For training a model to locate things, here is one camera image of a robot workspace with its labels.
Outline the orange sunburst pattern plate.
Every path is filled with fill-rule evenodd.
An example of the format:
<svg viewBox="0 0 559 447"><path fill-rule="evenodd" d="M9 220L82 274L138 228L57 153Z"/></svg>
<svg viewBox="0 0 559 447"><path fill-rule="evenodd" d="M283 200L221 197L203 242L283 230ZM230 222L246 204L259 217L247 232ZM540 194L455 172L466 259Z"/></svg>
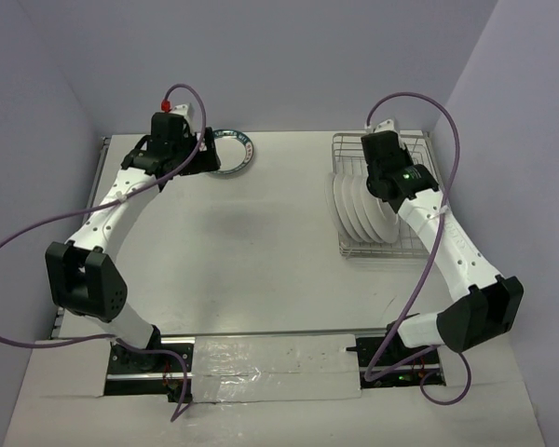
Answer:
<svg viewBox="0 0 559 447"><path fill-rule="evenodd" d="M341 237L348 237L348 232L339 217L338 210L335 204L334 174L332 172L329 172L325 177L324 194L329 216L334 224L334 228Z"/></svg>

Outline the grey rim red character plate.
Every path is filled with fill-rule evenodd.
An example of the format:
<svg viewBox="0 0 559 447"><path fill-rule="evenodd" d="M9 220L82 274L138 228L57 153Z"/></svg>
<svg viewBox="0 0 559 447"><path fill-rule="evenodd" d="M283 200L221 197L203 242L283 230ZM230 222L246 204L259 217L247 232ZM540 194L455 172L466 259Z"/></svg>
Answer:
<svg viewBox="0 0 559 447"><path fill-rule="evenodd" d="M342 191L343 181L344 181L344 176L342 174L335 174L334 183L333 183L333 192L334 192L334 202L336 205L337 213L342 225L344 226L344 228L348 233L348 236L356 242L362 242L360 235L352 225L348 216L346 202Z"/></svg>

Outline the green red ring plate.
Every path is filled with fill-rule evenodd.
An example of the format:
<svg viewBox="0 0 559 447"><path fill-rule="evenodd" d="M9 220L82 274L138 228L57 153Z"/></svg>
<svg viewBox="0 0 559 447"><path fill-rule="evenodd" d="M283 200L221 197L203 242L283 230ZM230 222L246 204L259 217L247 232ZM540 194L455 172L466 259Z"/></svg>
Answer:
<svg viewBox="0 0 559 447"><path fill-rule="evenodd" d="M362 188L362 181L362 176L352 177L350 193L354 208L364 231L374 242L380 243L383 241L379 232L383 215L370 194Z"/></svg>
<svg viewBox="0 0 559 447"><path fill-rule="evenodd" d="M363 228L354 206L354 200L352 194L353 177L349 175L343 175L343 176L344 176L344 181L343 181L342 191L346 202L346 208L348 211L349 219L352 225L354 226L354 228L356 229L356 231L358 232L358 234L360 235L362 241L370 243L373 240L371 239L370 235L366 232L366 230Z"/></svg>
<svg viewBox="0 0 559 447"><path fill-rule="evenodd" d="M391 226L385 217L378 200L364 188L359 192L366 221L370 225L371 235L382 242L390 242Z"/></svg>

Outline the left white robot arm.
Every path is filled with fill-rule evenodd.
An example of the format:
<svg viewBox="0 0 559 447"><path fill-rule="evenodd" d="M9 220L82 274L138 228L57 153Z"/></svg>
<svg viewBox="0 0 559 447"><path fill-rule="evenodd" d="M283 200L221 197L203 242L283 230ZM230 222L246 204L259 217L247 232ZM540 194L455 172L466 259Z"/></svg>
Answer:
<svg viewBox="0 0 559 447"><path fill-rule="evenodd" d="M54 304L132 346L130 360L147 372L164 358L161 335L128 303L129 289L116 257L141 213L168 181L219 169L212 131L195 131L193 114L190 104L163 105L151 118L149 134L124 157L97 209L66 241L51 243L45 254Z"/></svg>

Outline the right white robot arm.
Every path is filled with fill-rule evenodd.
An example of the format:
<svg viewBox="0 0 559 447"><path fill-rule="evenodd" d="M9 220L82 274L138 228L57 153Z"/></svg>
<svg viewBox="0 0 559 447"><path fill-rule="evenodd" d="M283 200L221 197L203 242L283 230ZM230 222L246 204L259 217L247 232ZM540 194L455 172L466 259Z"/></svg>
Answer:
<svg viewBox="0 0 559 447"><path fill-rule="evenodd" d="M483 257L446 206L437 180L413 161L397 132L367 134L361 145L368 191L418 236L453 300L440 312L406 318L386 342L388 357L405 364L425 345L462 353L509 332L524 295L520 280L503 277Z"/></svg>

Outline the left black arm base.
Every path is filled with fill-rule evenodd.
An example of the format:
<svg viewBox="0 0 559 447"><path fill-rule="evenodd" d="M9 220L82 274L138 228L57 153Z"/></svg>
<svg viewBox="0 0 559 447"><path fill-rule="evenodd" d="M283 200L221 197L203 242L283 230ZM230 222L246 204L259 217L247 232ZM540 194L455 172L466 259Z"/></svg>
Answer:
<svg viewBox="0 0 559 447"><path fill-rule="evenodd" d="M170 355L140 355L111 345L103 389L105 396L165 396L177 402L184 383L180 362Z"/></svg>

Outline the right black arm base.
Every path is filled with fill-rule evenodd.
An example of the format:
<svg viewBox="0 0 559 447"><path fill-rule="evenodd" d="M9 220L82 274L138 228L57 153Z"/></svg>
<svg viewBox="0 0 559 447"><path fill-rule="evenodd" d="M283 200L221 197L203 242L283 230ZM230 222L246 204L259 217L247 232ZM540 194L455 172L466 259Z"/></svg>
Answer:
<svg viewBox="0 0 559 447"><path fill-rule="evenodd" d="M442 363L437 351L431 351L419 358L411 359L378 380L367 381L364 378L365 371L376 350L383 343L386 334L386 331L355 333L355 344L346 348L347 352L355 353L357 356L362 389L418 387L422 379L426 380L427 385L445 385ZM398 336L395 336L374 366L373 373L381 373L387 367L420 352L422 349L422 346L407 348Z"/></svg>

